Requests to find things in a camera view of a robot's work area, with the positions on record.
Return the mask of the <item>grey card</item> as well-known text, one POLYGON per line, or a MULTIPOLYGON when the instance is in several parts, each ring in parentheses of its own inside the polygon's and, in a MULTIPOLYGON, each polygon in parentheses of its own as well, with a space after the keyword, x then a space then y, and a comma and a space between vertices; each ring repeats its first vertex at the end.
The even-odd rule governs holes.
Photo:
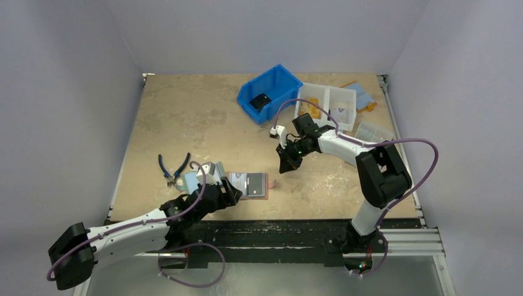
POLYGON ((262 197, 265 195, 265 174, 249 173, 247 177, 247 197, 262 197))

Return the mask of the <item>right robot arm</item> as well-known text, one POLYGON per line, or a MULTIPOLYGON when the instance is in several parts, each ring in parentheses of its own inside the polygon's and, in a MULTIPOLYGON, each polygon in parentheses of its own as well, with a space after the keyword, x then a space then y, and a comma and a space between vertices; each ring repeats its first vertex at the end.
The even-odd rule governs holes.
POLYGON ((412 186, 398 150, 393 144, 358 142, 344 136, 333 126, 316 124, 309 114, 292 121, 297 139, 289 140, 286 128, 276 125, 270 137, 279 144, 279 173, 297 170, 305 156, 317 152, 335 156, 357 169, 364 201, 347 225, 345 239, 340 243, 346 252, 363 250, 376 235, 387 207, 403 197, 412 186))

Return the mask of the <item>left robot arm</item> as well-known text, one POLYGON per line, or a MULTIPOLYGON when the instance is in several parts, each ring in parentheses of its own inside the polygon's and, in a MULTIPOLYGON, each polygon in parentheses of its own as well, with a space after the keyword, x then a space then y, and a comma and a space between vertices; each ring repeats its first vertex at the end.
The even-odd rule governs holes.
POLYGON ((83 223, 73 224, 48 250, 52 266, 47 280, 55 282, 58 290, 67 290, 88 280, 96 268, 139 253, 203 246, 202 239, 188 239, 185 232, 209 213, 235 206, 241 196, 222 177, 137 218, 89 229, 83 223))

